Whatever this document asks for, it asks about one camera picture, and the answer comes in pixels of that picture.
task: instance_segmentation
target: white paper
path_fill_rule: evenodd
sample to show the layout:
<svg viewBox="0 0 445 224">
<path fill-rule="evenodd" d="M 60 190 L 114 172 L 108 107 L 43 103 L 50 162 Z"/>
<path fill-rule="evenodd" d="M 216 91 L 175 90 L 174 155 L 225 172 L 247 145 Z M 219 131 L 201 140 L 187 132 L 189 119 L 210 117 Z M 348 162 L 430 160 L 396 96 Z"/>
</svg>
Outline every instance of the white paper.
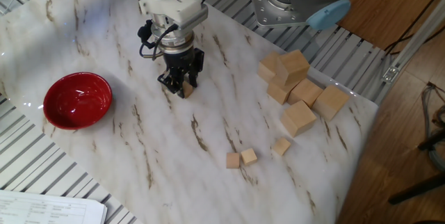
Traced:
<svg viewBox="0 0 445 224">
<path fill-rule="evenodd" d="M 0 190 L 0 224 L 102 224 L 105 214 L 94 200 Z"/>
</svg>

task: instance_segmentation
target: red bowl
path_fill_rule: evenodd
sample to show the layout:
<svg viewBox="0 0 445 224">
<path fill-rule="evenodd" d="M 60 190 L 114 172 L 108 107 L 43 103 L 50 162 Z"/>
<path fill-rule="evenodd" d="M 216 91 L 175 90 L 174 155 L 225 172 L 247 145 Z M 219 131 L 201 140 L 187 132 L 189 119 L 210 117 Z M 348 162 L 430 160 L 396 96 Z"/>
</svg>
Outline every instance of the red bowl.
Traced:
<svg viewBox="0 0 445 224">
<path fill-rule="evenodd" d="M 106 80 L 90 72 L 69 74 L 49 88 L 43 113 L 54 126 L 76 130 L 89 127 L 108 111 L 113 100 Z"/>
</svg>

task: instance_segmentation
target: wooden cube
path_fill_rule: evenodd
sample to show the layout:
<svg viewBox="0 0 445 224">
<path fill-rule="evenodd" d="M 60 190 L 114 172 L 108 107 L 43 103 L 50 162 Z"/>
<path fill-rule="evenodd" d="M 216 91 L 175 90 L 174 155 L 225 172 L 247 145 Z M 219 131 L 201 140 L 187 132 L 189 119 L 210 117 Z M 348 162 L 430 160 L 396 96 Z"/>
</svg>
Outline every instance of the wooden cube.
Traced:
<svg viewBox="0 0 445 224">
<path fill-rule="evenodd" d="M 311 65 L 300 50 L 284 54 L 277 59 L 276 72 L 277 76 L 281 78 L 279 82 L 285 86 L 301 81 L 306 78 L 310 67 Z"/>
<path fill-rule="evenodd" d="M 269 82 L 269 86 L 267 87 L 267 93 L 273 99 L 275 99 L 278 103 L 283 105 L 289 98 L 289 95 L 291 94 L 292 89 L 295 88 L 295 86 L 297 86 L 297 84 L 298 84 L 298 81 L 295 83 L 292 83 L 290 85 L 283 86 L 283 85 L 281 85 L 280 78 L 278 76 L 275 76 Z"/>
<path fill-rule="evenodd" d="M 193 86 L 187 81 L 183 81 L 182 90 L 184 91 L 184 99 L 187 99 L 193 93 Z"/>
<path fill-rule="evenodd" d="M 227 153 L 226 168 L 239 168 L 239 153 Z"/>
<path fill-rule="evenodd" d="M 330 121 L 348 100 L 348 94 L 339 90 L 336 86 L 330 85 L 318 96 L 312 108 L 326 121 Z"/>
<path fill-rule="evenodd" d="M 286 109 L 281 117 L 281 123 L 292 137 L 310 129 L 317 117 L 304 101 L 299 101 Z"/>
<path fill-rule="evenodd" d="M 289 149 L 290 146 L 291 143 L 288 142 L 285 137 L 281 137 L 273 146 L 273 150 L 279 155 L 283 156 L 283 154 Z"/>
<path fill-rule="evenodd" d="M 275 68 L 277 67 L 278 56 L 280 54 L 273 51 L 259 62 L 258 75 L 267 83 L 277 74 Z"/>
<path fill-rule="evenodd" d="M 300 83 L 291 91 L 287 103 L 290 105 L 299 102 L 300 100 L 306 102 L 306 105 L 311 108 L 318 96 L 323 92 L 323 89 L 319 88 L 312 81 L 303 79 Z"/>
<path fill-rule="evenodd" d="M 249 166 L 257 162 L 257 156 L 252 148 L 242 151 L 241 157 L 243 158 L 244 165 Z"/>
</svg>

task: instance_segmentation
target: chair leg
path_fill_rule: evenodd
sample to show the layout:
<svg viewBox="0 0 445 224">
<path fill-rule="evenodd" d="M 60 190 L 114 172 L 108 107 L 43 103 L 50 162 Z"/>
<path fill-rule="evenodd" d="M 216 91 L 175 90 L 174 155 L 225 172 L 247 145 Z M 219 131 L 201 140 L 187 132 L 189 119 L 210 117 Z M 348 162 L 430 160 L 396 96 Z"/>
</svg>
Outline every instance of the chair leg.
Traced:
<svg viewBox="0 0 445 224">
<path fill-rule="evenodd" d="M 388 202 L 392 205 L 397 205 L 400 202 L 413 198 L 414 196 L 426 193 L 429 190 L 435 189 L 439 186 L 445 185 L 445 173 L 440 173 L 430 179 L 420 182 L 414 186 L 411 186 L 400 193 L 392 195 Z"/>
</svg>

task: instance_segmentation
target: stack of wooden blocks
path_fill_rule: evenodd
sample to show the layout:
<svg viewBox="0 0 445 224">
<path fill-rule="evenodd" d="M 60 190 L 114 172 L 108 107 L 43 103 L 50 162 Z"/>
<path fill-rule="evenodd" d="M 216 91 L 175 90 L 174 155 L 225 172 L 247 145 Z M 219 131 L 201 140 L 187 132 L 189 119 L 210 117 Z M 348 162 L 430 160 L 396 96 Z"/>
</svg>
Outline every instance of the stack of wooden blocks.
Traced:
<svg viewBox="0 0 445 224">
<path fill-rule="evenodd" d="M 258 75 L 269 83 L 267 93 L 281 105 L 285 102 L 291 105 L 284 111 L 281 122 L 292 137 L 314 125 L 316 116 L 311 109 L 330 121 L 349 99 L 336 86 L 323 90 L 307 79 L 309 68 L 300 50 L 283 55 L 272 52 L 258 67 Z"/>
</svg>

